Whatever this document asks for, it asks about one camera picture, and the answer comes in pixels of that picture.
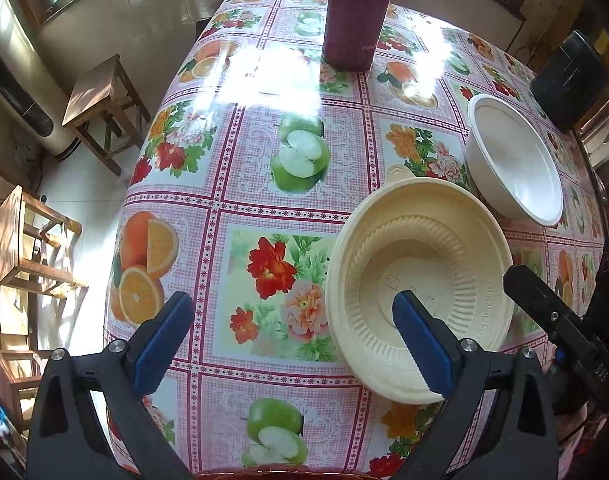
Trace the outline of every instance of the screw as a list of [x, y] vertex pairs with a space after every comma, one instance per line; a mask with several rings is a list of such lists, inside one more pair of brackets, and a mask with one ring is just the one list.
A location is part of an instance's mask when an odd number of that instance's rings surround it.
[[53, 359], [54, 361], [59, 361], [64, 357], [64, 354], [64, 348], [56, 348], [53, 352], [51, 352], [51, 359]]
[[111, 343], [108, 344], [108, 350], [114, 354], [121, 352], [124, 350], [126, 343], [121, 339], [114, 339]]
[[465, 352], [475, 352], [478, 349], [478, 343], [469, 338], [460, 341], [460, 346]]
[[536, 357], [536, 352], [533, 348], [531, 348], [531, 346], [523, 346], [520, 349], [520, 353], [523, 354], [527, 359], [533, 359]]

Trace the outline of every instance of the white bowl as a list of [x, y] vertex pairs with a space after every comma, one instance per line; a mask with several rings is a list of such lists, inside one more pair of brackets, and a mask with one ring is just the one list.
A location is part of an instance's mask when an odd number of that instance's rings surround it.
[[471, 130], [465, 158], [476, 187], [498, 213], [555, 226], [563, 214], [563, 186], [534, 127], [514, 107], [478, 94], [467, 109]]
[[502, 276], [507, 240], [469, 192], [402, 165], [349, 216], [335, 242], [326, 281], [331, 335], [354, 375], [374, 392], [406, 404], [436, 402], [393, 323], [399, 291], [413, 290], [457, 338], [496, 351], [513, 302]]

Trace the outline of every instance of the floral tablecloth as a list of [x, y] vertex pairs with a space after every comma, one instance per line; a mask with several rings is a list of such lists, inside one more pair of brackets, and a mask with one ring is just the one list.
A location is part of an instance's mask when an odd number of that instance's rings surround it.
[[[291, 462], [382, 478], [428, 428], [439, 404], [377, 397], [339, 358], [328, 255], [392, 163], [476, 193], [463, 156], [473, 95], [520, 110], [563, 183], [555, 228], [499, 218], [515, 263], [580, 313], [595, 286], [603, 233], [589, 174], [531, 95], [533, 73], [465, 30], [394, 5], [370, 72], [339, 73], [321, 60], [326, 4], [225, 0], [171, 82], [126, 196], [104, 336], [129, 338], [176, 290], [194, 298], [195, 324], [144, 400], [194, 472]], [[516, 311], [504, 349], [524, 344], [541, 360], [551, 351]], [[470, 456], [489, 403], [453, 466]]]

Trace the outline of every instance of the bowl rim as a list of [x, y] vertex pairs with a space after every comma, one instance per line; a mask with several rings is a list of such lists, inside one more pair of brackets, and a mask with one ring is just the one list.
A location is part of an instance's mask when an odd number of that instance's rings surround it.
[[[446, 180], [442, 180], [442, 179], [434, 178], [434, 177], [427, 177], [427, 176], [410, 176], [407, 178], [401, 178], [399, 180], [394, 180], [391, 183], [386, 182], [381, 188], [377, 189], [376, 191], [374, 191], [373, 193], [368, 195], [363, 200], [363, 202], [361, 202], [360, 205], [358, 205], [357, 208], [355, 208], [353, 210], [353, 212], [351, 213], [351, 215], [349, 215], [349, 218], [347, 219], [345, 224], [342, 226], [342, 229], [341, 229], [340, 233], [338, 234], [338, 237], [336, 238], [335, 244], [333, 246], [333, 250], [330, 255], [330, 260], [333, 261], [333, 260], [337, 259], [341, 254], [346, 252], [349, 238], [355, 231], [358, 223], [361, 221], [361, 218], [364, 216], [366, 211], [371, 206], [373, 206], [375, 202], [383, 199], [385, 195], [390, 194], [393, 191], [400, 189], [401, 187], [418, 186], [418, 185], [422, 185], [422, 184], [446, 187], [446, 188], [450, 189], [451, 191], [460, 193], [463, 197], [465, 197], [468, 200], [471, 200], [473, 202], [473, 204], [475, 204], [475, 206], [477, 206], [477, 209], [480, 211], [480, 215], [483, 216], [483, 218], [485, 218], [488, 221], [488, 222], [485, 222], [485, 226], [486, 226], [485, 230], [486, 230], [486, 232], [488, 232], [488, 234], [494, 240], [495, 245], [497, 246], [497, 254], [499, 257], [499, 261], [501, 262], [502, 267], [504, 267], [504, 270], [501, 271], [501, 274], [502, 274], [502, 276], [504, 276], [504, 273], [506, 272], [506, 270], [513, 264], [513, 260], [511, 257], [511, 250], [509, 249], [509, 244], [507, 242], [507, 237], [505, 237], [505, 234], [502, 231], [502, 228], [498, 224], [498, 221], [495, 219], [495, 217], [492, 215], [491, 211], [489, 211], [489, 209], [485, 206], [485, 204], [483, 204], [477, 197], [475, 197], [473, 194], [471, 194], [467, 190], [464, 190], [460, 186], [457, 186], [456, 184], [453, 184], [452, 182], [448, 182]], [[388, 391], [385, 388], [382, 388], [380, 386], [380, 384], [377, 384], [375, 381], [373, 381], [373, 380], [365, 381], [365, 379], [364, 379], [365, 374], [362, 373], [362, 371], [360, 370], [360, 367], [353, 366], [353, 363], [355, 362], [354, 356], [345, 355], [345, 353], [342, 351], [341, 346], [339, 345], [339, 341], [344, 339], [344, 336], [339, 338], [339, 331], [337, 330], [338, 325], [341, 325], [341, 319], [339, 319], [339, 313], [335, 312], [335, 309], [329, 308], [329, 298], [331, 298], [331, 295], [337, 296], [338, 294], [342, 294], [342, 298], [344, 299], [344, 293], [341, 292], [342, 279], [341, 279], [340, 269], [341, 269], [340, 261], [337, 265], [329, 266], [327, 281], [325, 283], [325, 303], [327, 305], [327, 318], [328, 318], [328, 322], [329, 322], [329, 331], [331, 333], [333, 340], [335, 341], [335, 343], [337, 345], [339, 353], [342, 355], [342, 358], [344, 359], [345, 363], [347, 364], [347, 366], [349, 367], [351, 372], [358, 378], [358, 380], [360, 380], [362, 383], [364, 383], [369, 389], [374, 391], [376, 394], [385, 397], [386, 399], [395, 400], [396, 402], [403, 402], [406, 404], [428, 404], [431, 402], [438, 402], [439, 400], [441, 400], [443, 397], [440, 394], [436, 394], [430, 390], [427, 390], [427, 392], [425, 392], [423, 394], [416, 393], [413, 396], [405, 396], [404, 398], [402, 398], [402, 397], [394, 398], [394, 397], [392, 397], [392, 394], [390, 391]], [[513, 308], [511, 307], [513, 302], [509, 299], [509, 297], [506, 294], [504, 294], [504, 303], [502, 303], [502, 304], [506, 304], [506, 313], [505, 313], [504, 319], [502, 320], [502, 323], [500, 325], [499, 333], [496, 336], [495, 341], [494, 341], [497, 348], [495, 350], [491, 349], [492, 351], [497, 351], [501, 348], [502, 343], [504, 342], [504, 340], [507, 336], [507, 333], [509, 331], [509, 325], [510, 325], [511, 319], [513, 317]]]
[[[478, 104], [480, 103], [480, 101], [483, 101], [483, 100], [492, 100], [492, 101], [495, 101], [495, 102], [501, 104], [501, 106], [509, 108], [524, 121], [524, 123], [526, 124], [528, 129], [533, 133], [535, 142], [541, 148], [540, 152], [541, 152], [542, 158], [543, 158], [545, 164], [547, 165], [547, 168], [549, 168], [549, 170], [552, 171], [553, 174], [555, 174], [556, 182], [558, 184], [556, 187], [557, 187], [557, 192], [558, 192], [557, 194], [560, 199], [559, 200], [560, 207], [557, 209], [556, 213], [551, 218], [540, 217], [537, 214], [535, 214], [533, 211], [531, 211], [531, 209], [529, 209], [527, 206], [525, 206], [522, 203], [520, 198], [518, 198], [513, 192], [511, 192], [511, 190], [509, 190], [509, 188], [507, 188], [507, 186], [504, 183], [504, 180], [502, 180], [502, 177], [499, 175], [496, 164], [494, 163], [491, 156], [489, 155], [489, 152], [487, 151], [485, 143], [483, 142], [483, 139], [480, 135], [480, 131], [478, 131], [478, 124], [475, 121], [475, 110], [476, 110]], [[538, 135], [538, 132], [534, 128], [533, 124], [531, 124], [531, 122], [529, 122], [529, 120], [526, 117], [524, 117], [524, 115], [522, 113], [520, 113], [519, 110], [516, 110], [515, 107], [511, 106], [506, 101], [504, 101], [494, 95], [490, 95], [490, 94], [478, 94], [478, 95], [474, 96], [469, 101], [469, 105], [467, 107], [467, 117], [469, 118], [469, 125], [470, 125], [469, 133], [473, 134], [475, 142], [478, 145], [478, 147], [480, 148], [480, 151], [483, 154], [483, 157], [485, 158], [485, 161], [487, 162], [489, 169], [491, 170], [491, 173], [493, 173], [494, 176], [498, 179], [498, 182], [501, 184], [502, 189], [504, 189], [510, 195], [510, 197], [512, 197], [512, 199], [514, 199], [516, 204], [518, 204], [518, 206], [524, 211], [524, 213], [526, 215], [528, 215], [532, 220], [536, 221], [537, 223], [539, 223], [540, 225], [543, 225], [545, 227], [554, 227], [556, 224], [558, 224], [558, 222], [560, 221], [560, 218], [563, 214], [563, 207], [564, 207], [564, 202], [565, 202], [565, 197], [563, 195], [563, 183], [560, 180], [560, 174], [558, 172], [558, 168], [556, 167], [555, 163], [553, 162], [553, 158], [551, 156], [551, 153], [549, 153], [549, 149], [547, 148], [545, 142], [542, 140], [540, 135]]]

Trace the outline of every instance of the wooden stool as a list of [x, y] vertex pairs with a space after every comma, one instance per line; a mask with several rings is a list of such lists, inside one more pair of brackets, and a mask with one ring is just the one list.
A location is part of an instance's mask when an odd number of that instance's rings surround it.
[[[126, 96], [116, 95], [118, 78], [126, 89]], [[132, 106], [137, 107], [135, 126], [124, 113], [124, 110]], [[107, 123], [104, 148], [95, 141], [84, 126], [89, 118], [98, 115]], [[116, 54], [80, 76], [76, 81], [64, 113], [62, 126], [71, 128], [105, 166], [120, 176], [122, 169], [113, 160], [113, 157], [133, 145], [138, 148], [142, 147], [144, 139], [142, 118], [147, 122], [151, 121], [149, 111], [120, 64], [120, 55]], [[111, 149], [111, 132], [114, 132], [117, 137], [122, 136], [118, 124], [129, 138]]]
[[[40, 229], [25, 223], [25, 207], [47, 218], [49, 222]], [[61, 225], [62, 229], [60, 238], [47, 232], [58, 224]], [[74, 287], [88, 286], [87, 282], [76, 278], [70, 272], [70, 268], [69, 270], [60, 270], [44, 264], [46, 262], [46, 245], [49, 244], [51, 247], [59, 248], [68, 239], [67, 230], [80, 234], [82, 233], [82, 225], [47, 207], [31, 195], [23, 192], [20, 186], [16, 186], [16, 189], [0, 206], [0, 285], [19, 288], [36, 294], [47, 294], [56, 298], [66, 297], [66, 291], [54, 290], [63, 284], [73, 285]], [[23, 234], [40, 241], [41, 258], [39, 258], [39, 262], [24, 258]], [[66, 262], [70, 261], [68, 248], [68, 243], [65, 243]], [[30, 279], [19, 278], [17, 276], [19, 272], [29, 273]], [[40, 283], [38, 280], [32, 279], [38, 276], [46, 278], [46, 280]]]
[[[24, 417], [20, 399], [31, 399], [38, 394], [43, 358], [47, 359], [50, 355], [50, 350], [39, 353], [31, 350], [0, 350], [0, 400], [18, 431], [28, 430], [31, 426], [31, 419], [26, 420]], [[31, 375], [28, 377], [22, 377], [21, 367], [11, 365], [13, 361], [23, 360], [31, 361]]]

